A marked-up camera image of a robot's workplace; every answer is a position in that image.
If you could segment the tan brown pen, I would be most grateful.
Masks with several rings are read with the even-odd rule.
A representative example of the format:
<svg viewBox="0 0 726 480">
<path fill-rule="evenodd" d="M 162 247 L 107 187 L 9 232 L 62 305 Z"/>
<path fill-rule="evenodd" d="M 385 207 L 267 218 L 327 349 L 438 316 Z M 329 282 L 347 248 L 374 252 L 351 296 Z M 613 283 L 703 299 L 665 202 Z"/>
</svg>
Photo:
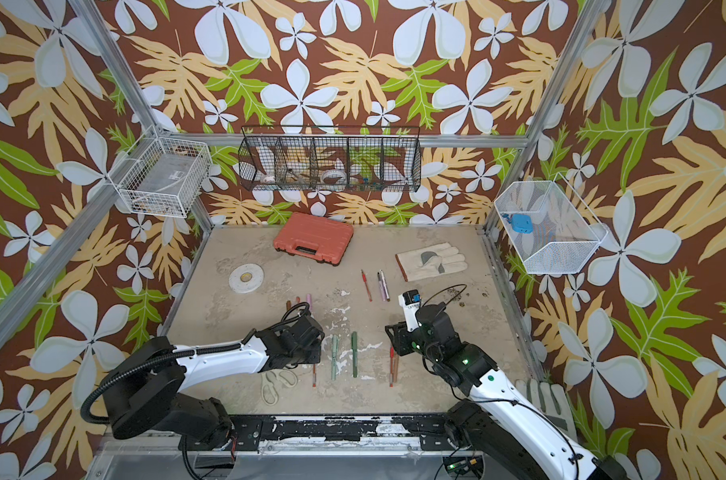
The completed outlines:
<svg viewBox="0 0 726 480">
<path fill-rule="evenodd" d="M 393 385 L 397 383 L 398 370 L 399 370 L 399 356 L 397 354 L 394 354 L 394 356 L 392 358 L 392 383 L 393 383 Z"/>
</svg>

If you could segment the red brown pen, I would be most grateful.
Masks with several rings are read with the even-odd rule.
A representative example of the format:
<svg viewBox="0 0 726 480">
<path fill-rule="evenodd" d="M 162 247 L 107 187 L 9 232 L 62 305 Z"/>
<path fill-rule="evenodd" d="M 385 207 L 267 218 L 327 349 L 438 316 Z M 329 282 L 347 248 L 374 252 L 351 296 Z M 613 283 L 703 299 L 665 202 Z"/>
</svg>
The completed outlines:
<svg viewBox="0 0 726 480">
<path fill-rule="evenodd" d="M 394 354 L 396 354 L 395 353 L 395 350 L 391 346 L 390 347 L 390 355 L 389 355 L 389 359 L 390 359 L 390 364 L 389 364 L 389 385 L 390 385 L 391 388 L 394 387 L 394 385 L 395 385 L 395 384 L 393 385 L 393 383 L 392 383 L 392 358 L 393 358 Z"/>
</svg>

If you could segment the brown white marker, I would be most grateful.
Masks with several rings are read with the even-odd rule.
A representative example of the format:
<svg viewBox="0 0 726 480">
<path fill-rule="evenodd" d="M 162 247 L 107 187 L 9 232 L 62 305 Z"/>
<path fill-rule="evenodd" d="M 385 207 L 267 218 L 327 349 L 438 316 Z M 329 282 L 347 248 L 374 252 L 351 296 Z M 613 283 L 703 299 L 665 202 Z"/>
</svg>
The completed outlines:
<svg viewBox="0 0 726 480">
<path fill-rule="evenodd" d="M 383 284 L 384 284 L 385 291 L 386 291 L 386 295 L 387 295 L 387 301 L 386 302 L 389 302 L 391 300 L 391 297 L 390 297 L 390 293 L 389 293 L 388 284 L 387 284 L 387 281 L 386 281 L 386 276 L 385 276 L 385 274 L 384 274 L 384 272 L 382 270 L 379 270 L 379 271 L 381 271 L 381 273 L 382 273 L 382 280 L 383 280 Z"/>
</svg>

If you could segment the red gel pen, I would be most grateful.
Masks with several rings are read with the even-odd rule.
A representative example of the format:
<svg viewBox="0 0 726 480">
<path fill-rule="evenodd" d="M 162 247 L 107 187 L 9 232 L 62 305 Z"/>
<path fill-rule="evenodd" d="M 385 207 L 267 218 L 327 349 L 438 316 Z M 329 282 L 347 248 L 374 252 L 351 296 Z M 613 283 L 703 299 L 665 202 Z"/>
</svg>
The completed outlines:
<svg viewBox="0 0 726 480">
<path fill-rule="evenodd" d="M 366 294 L 367 294 L 368 301 L 369 302 L 373 302 L 373 296 L 372 296 L 371 289 L 370 289 L 370 286 L 369 286 L 369 283 L 368 283 L 367 275 L 366 275 L 365 271 L 362 270 L 362 269 L 361 269 L 361 278 L 362 278 L 362 281 L 363 281 L 363 284 L 364 284 L 364 287 L 365 287 L 365 291 L 366 291 Z"/>
</svg>

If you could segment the pink marker pen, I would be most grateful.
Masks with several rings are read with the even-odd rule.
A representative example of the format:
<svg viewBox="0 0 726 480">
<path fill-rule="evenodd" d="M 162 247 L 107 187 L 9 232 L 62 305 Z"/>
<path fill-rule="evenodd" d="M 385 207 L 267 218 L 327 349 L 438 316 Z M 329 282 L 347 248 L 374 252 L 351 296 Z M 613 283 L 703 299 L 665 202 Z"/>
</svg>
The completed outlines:
<svg viewBox="0 0 726 480">
<path fill-rule="evenodd" d="M 386 295 L 385 287 L 384 287 L 384 284 L 383 284 L 381 271 L 377 271 L 376 272 L 376 275 L 377 275 L 377 284 L 378 284 L 378 288 L 379 288 L 379 291 L 380 291 L 381 299 L 382 299 L 383 302 L 386 302 L 387 301 L 387 295 Z"/>
</svg>

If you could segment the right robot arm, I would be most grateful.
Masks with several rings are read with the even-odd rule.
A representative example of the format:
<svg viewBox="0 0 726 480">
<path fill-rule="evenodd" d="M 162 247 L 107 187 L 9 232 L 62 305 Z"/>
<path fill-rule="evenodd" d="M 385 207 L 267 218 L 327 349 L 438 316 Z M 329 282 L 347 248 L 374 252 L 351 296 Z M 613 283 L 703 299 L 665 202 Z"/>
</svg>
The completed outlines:
<svg viewBox="0 0 726 480">
<path fill-rule="evenodd" d="M 456 447 L 492 457 L 522 479 L 627 477 L 616 459 L 595 456 L 561 431 L 484 350 L 461 340 L 444 302 L 423 306 L 414 290 L 398 301 L 405 320 L 385 327 L 395 353 L 418 354 L 428 373 L 463 394 L 447 412 Z"/>
</svg>

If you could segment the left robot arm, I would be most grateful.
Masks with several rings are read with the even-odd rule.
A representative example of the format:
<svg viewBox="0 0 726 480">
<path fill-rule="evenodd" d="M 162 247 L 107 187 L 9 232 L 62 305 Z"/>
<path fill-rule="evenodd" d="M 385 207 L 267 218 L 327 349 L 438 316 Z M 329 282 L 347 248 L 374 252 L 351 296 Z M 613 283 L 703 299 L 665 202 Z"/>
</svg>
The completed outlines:
<svg viewBox="0 0 726 480">
<path fill-rule="evenodd" d="M 203 346 L 173 345 L 161 336 L 114 368 L 80 407 L 84 421 L 107 425 L 119 440 L 147 431 L 173 432 L 189 446 L 215 450 L 232 438 L 233 422 L 221 401 L 183 391 L 240 374 L 262 374 L 320 362 L 325 338 L 308 304 L 244 339 Z"/>
</svg>

